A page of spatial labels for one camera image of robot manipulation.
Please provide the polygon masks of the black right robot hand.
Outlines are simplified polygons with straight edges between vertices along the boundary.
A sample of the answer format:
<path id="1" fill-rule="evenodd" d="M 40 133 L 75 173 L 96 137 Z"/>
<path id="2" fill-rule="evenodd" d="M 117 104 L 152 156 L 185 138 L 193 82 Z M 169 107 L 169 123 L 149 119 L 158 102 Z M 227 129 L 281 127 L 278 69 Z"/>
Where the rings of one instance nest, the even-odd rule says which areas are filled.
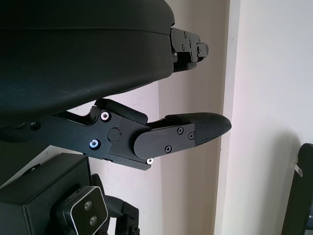
<path id="1" fill-rule="evenodd" d="M 108 234 L 111 218 L 116 218 L 116 235 L 139 235 L 139 209 L 119 198 L 106 195 L 98 174 L 91 176 L 91 183 L 92 186 L 100 187 L 108 211 L 108 218 L 96 235 Z"/>

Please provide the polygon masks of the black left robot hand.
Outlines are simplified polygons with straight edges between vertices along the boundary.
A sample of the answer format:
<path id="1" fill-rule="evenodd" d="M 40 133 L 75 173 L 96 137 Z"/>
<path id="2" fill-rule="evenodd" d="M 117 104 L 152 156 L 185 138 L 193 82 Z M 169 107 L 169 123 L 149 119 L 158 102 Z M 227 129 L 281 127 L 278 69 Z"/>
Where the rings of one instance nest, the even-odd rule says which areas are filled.
<path id="1" fill-rule="evenodd" d="M 208 56 L 163 0 L 3 0 L 0 138 L 36 141 L 141 170 L 231 129 L 215 113 L 148 117 L 110 100 Z"/>

